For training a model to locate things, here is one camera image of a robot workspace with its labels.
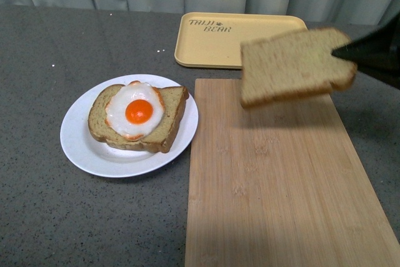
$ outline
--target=bamboo cutting board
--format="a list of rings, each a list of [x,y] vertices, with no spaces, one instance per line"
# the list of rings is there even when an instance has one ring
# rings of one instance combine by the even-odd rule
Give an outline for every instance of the bamboo cutting board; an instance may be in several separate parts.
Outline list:
[[[400,246],[328,95],[245,111],[198,79],[186,266],[400,266]]]

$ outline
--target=gray countertop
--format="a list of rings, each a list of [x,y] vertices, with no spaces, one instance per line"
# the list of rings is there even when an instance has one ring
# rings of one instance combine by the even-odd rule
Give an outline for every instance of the gray countertop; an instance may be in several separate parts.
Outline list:
[[[182,266],[190,146],[151,173],[93,176],[64,155],[69,107],[99,83],[157,74],[189,88],[238,70],[178,65],[181,15],[0,7],[1,266]],[[369,26],[335,25],[357,38]],[[400,238],[400,91],[362,73],[332,99]]]

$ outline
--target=fried egg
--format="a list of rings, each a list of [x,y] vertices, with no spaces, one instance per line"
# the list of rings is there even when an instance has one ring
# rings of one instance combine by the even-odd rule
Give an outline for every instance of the fried egg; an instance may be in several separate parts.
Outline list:
[[[157,88],[133,81],[108,102],[106,124],[124,138],[136,141],[158,126],[164,111],[164,101]]]

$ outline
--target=yellow tray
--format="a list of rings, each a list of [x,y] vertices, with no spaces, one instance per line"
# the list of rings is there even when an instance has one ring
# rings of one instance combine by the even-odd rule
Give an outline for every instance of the yellow tray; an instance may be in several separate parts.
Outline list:
[[[240,43],[307,28],[293,16],[187,13],[182,16],[175,60],[192,68],[241,69]]]

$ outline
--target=toast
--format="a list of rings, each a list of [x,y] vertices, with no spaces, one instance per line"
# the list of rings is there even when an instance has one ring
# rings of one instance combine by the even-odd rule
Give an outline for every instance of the toast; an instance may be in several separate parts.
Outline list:
[[[159,88],[165,105],[162,120],[149,135],[137,141],[129,141],[105,123],[107,103],[123,86],[122,84],[114,84],[107,87],[94,101],[87,119],[92,137],[117,149],[167,153],[178,133],[186,100],[189,98],[188,89],[184,86]]]
[[[331,55],[349,42],[336,28],[319,28],[242,43],[242,107],[349,88],[357,65]]]

